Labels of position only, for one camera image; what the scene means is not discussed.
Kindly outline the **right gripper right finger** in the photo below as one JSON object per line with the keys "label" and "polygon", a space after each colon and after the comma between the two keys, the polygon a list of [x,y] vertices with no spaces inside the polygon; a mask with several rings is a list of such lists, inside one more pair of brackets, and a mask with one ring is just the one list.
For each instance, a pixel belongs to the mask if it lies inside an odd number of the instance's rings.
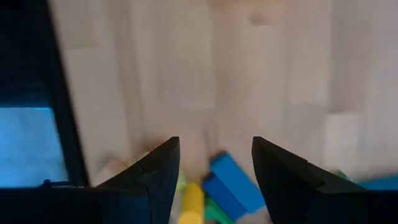
{"label": "right gripper right finger", "polygon": [[363,187],[260,136],[252,161],[273,223],[367,223]]}

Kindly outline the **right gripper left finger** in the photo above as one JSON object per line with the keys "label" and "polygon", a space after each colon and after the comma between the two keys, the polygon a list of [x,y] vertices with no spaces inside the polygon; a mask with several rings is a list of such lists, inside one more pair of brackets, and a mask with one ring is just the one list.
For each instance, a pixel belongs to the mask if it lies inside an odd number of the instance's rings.
{"label": "right gripper left finger", "polygon": [[103,223],[168,224],[179,167],[180,138],[174,136],[100,184]]}

